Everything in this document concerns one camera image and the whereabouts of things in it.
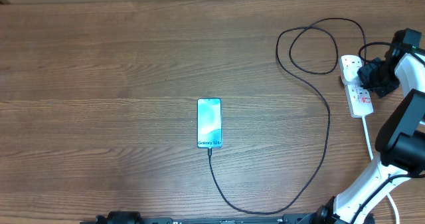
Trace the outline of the blue Galaxy smartphone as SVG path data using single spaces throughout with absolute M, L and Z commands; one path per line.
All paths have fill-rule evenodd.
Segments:
M 197 100 L 197 146 L 222 147 L 222 102 L 220 98 Z

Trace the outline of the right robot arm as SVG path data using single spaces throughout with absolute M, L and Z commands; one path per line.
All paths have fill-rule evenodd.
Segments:
M 341 80 L 351 116 L 364 119 L 373 112 L 371 93 L 382 98 L 397 88 L 403 100 L 379 130 L 375 156 L 362 174 L 302 223 L 374 223 L 371 211 L 398 185 L 424 177 L 424 50 L 422 34 L 413 29 L 395 32 L 384 59 L 363 55 L 340 58 Z

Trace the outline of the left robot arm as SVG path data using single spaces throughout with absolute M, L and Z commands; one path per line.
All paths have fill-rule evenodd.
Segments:
M 143 224 L 143 220 L 136 211 L 112 211 L 106 217 L 97 216 L 95 224 Z

